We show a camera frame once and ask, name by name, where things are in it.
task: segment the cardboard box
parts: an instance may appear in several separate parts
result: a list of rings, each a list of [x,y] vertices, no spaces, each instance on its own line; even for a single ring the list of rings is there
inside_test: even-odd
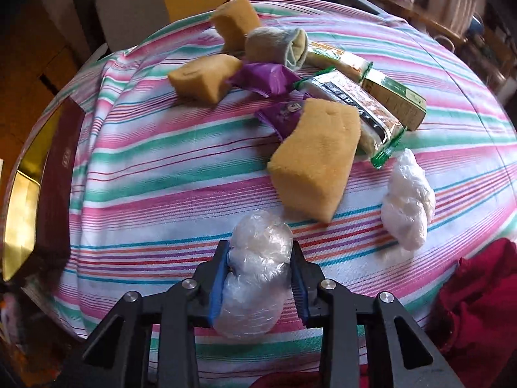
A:
[[[415,131],[426,116],[426,100],[386,74],[371,69],[363,80],[363,89],[386,107],[400,123]]]

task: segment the green packaged snack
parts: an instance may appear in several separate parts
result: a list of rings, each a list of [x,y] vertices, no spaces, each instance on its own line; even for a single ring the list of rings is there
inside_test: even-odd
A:
[[[306,62],[322,69],[335,67],[356,83],[361,83],[373,66],[358,55],[319,42],[309,43]]]
[[[319,74],[295,84],[314,98],[351,105],[359,110],[361,138],[359,146],[375,168],[389,159],[406,128],[384,106],[337,70]]]
[[[415,131],[426,116],[426,100],[386,74],[371,69],[363,80],[363,89],[376,98],[402,125]]]

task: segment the clear plastic wrap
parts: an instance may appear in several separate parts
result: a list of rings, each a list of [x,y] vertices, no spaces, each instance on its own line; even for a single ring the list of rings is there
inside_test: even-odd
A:
[[[375,167],[384,164],[405,131],[390,111],[337,70],[301,81],[297,90],[356,107],[361,117],[359,146]]]
[[[228,338],[265,334],[289,295],[293,232],[278,216],[255,210],[235,226],[230,246],[231,272],[214,328]]]
[[[405,149],[391,172],[381,207],[384,228],[408,251],[421,248],[434,217],[436,196],[415,155]]]

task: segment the yellow sponge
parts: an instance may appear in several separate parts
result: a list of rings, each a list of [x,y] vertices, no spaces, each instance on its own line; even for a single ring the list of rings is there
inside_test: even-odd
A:
[[[231,0],[220,5],[210,18],[224,39],[224,51],[244,51],[246,35],[262,24],[248,0]]]
[[[232,85],[227,79],[242,67],[242,61],[227,54],[215,54],[197,58],[167,77],[180,96],[215,104],[221,101]]]
[[[348,181],[360,133],[355,107],[307,99],[296,129],[267,164],[284,206],[323,223],[332,221]]]

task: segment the snack bar package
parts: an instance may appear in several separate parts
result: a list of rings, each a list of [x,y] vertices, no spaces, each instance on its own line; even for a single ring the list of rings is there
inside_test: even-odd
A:
[[[255,117],[273,127],[280,141],[294,131],[303,112],[303,101],[277,102],[255,111]]]
[[[426,116],[426,100],[386,74],[371,69],[363,89],[381,102],[408,130],[415,131]]]
[[[269,98],[288,94],[300,77],[282,64],[255,62],[244,64],[228,82],[244,90]]]
[[[368,155],[375,168],[380,168],[388,160],[406,130],[381,103],[337,70],[301,81],[295,86],[314,98],[345,103],[359,110],[361,118],[359,146]]]
[[[309,43],[306,62],[322,69],[335,67],[355,83],[361,83],[373,66],[358,55],[318,42]]]

